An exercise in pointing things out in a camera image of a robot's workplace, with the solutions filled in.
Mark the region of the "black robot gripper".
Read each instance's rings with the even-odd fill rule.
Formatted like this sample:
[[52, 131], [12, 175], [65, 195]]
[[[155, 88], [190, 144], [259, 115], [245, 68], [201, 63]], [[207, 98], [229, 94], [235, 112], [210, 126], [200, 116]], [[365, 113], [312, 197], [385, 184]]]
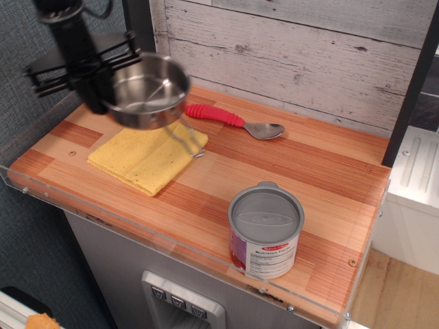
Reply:
[[92, 34], [80, 15], [40, 15], [56, 46], [29, 64], [24, 71], [34, 92], [43, 97], [75, 90], [95, 114], [106, 114], [101, 101], [115, 103], [112, 77], [115, 71], [139, 61], [141, 50], [134, 34]]

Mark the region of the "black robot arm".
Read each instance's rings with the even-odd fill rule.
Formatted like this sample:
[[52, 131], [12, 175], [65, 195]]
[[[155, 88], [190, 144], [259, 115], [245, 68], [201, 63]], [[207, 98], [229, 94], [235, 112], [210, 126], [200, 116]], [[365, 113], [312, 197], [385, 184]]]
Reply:
[[82, 17], [90, 10], [82, 1], [35, 1], [34, 5], [38, 21], [49, 28], [56, 44], [24, 69], [34, 92], [44, 97], [74, 90], [92, 112], [107, 113], [116, 104], [115, 72], [140, 60], [134, 34], [90, 33]]

